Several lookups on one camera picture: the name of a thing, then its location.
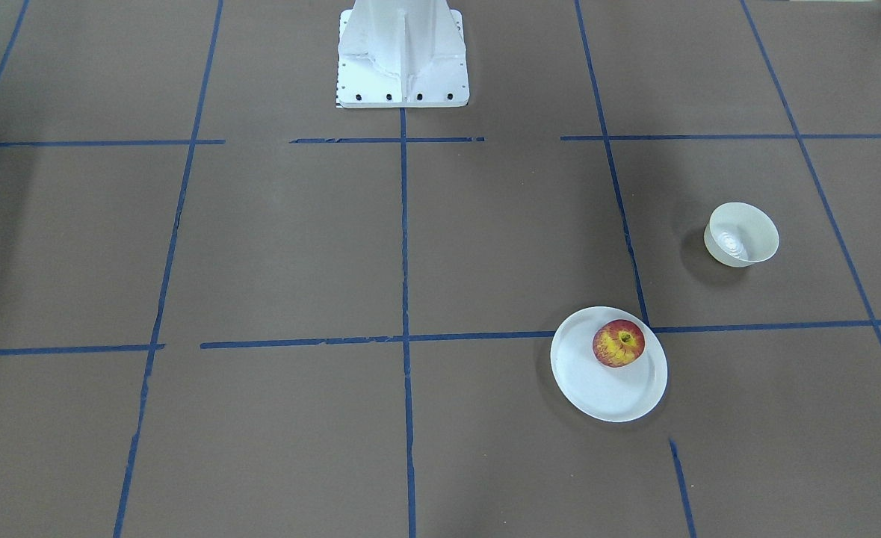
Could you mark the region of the red yellow apple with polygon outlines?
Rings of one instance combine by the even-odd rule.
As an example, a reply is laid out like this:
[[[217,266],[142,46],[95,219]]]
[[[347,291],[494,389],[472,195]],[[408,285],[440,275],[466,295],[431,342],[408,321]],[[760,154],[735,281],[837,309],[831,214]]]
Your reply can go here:
[[[609,368],[621,368],[638,360],[646,350],[642,328],[634,321],[615,319],[593,336],[593,355]]]

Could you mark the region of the white round plate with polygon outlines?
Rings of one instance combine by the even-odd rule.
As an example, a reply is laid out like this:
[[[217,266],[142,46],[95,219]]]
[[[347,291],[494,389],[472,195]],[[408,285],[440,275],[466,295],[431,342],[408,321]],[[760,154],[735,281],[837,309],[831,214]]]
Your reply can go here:
[[[615,319],[634,321],[646,340],[643,355],[621,368],[609,368],[593,355],[594,334]],[[569,315],[552,339],[550,361],[567,400],[591,418],[608,422],[648,415],[668,385],[668,363],[658,337],[634,315],[612,307],[591,306]]]

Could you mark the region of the white bowl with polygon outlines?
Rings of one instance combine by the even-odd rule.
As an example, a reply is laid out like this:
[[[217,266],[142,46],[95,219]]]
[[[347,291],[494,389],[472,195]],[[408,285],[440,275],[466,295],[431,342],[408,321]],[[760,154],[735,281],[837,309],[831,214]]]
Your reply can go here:
[[[712,211],[703,243],[721,265],[744,268],[776,255],[779,231],[771,218],[754,205],[723,203]]]

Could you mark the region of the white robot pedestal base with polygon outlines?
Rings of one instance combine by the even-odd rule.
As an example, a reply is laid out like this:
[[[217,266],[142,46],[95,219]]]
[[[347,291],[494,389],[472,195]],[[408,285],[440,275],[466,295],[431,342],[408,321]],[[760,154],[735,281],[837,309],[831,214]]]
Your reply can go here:
[[[463,17],[447,1],[356,1],[339,18],[336,105],[464,107]]]

